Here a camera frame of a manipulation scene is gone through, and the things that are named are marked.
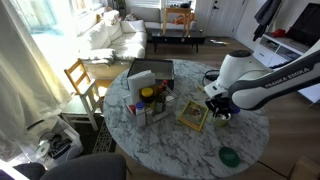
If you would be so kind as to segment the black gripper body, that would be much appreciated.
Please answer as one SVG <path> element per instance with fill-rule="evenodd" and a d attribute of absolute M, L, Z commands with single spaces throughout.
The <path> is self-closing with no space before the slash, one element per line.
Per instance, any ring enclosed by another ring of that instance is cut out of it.
<path fill-rule="evenodd" d="M 215 98 L 205 101 L 206 106 L 213 112 L 213 116 L 227 115 L 232 112 L 229 98 Z"/>

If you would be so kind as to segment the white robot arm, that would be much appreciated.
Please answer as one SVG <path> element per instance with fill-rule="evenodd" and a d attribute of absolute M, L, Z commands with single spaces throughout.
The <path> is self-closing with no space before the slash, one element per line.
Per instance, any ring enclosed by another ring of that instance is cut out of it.
<path fill-rule="evenodd" d="M 225 56 L 217 79 L 204 87 L 209 96 L 205 104 L 213 116 L 228 115 L 233 108 L 253 111 L 319 82 L 320 41 L 276 70 L 260 63 L 249 51 L 236 50 Z"/>

